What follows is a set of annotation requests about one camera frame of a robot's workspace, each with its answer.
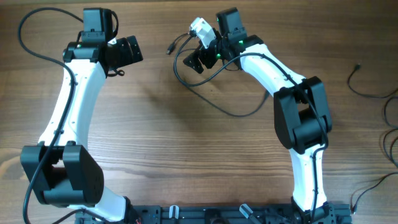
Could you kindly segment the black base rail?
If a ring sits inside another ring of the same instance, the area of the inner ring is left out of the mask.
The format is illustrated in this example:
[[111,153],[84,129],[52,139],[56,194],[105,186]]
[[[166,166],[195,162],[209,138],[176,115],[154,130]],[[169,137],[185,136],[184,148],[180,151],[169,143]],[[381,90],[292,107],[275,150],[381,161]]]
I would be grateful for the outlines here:
[[[135,206],[139,219],[136,223],[309,223],[310,217],[302,218],[291,204],[266,206],[241,205],[240,207],[170,207]],[[348,204],[332,204],[315,212],[315,223],[352,224]]]

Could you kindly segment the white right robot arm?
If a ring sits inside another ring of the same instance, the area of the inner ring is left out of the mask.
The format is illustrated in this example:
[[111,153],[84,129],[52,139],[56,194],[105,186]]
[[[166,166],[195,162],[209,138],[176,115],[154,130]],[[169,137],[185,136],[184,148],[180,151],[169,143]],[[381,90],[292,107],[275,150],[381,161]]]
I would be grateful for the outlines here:
[[189,38],[198,38],[199,46],[184,59],[184,64],[202,73],[204,68],[224,60],[265,88],[274,101],[275,133],[289,150],[292,161],[294,212],[302,223],[325,218],[322,157],[332,122],[322,81],[295,73],[272,55],[262,39],[248,35],[235,7],[217,13],[216,20],[218,29],[202,17],[190,24]]

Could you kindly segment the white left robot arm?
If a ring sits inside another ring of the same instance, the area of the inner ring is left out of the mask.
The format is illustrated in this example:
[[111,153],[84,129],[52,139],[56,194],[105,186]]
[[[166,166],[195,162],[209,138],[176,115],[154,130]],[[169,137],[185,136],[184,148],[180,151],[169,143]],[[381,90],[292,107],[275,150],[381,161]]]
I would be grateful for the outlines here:
[[131,201],[108,189],[104,174],[88,152],[88,132],[95,103],[109,77],[140,62],[134,36],[118,38],[116,13],[86,8],[83,30],[70,42],[58,64],[64,71],[52,117],[34,146],[24,146],[21,165],[29,180],[26,197],[42,205],[69,208],[78,222],[141,223]]

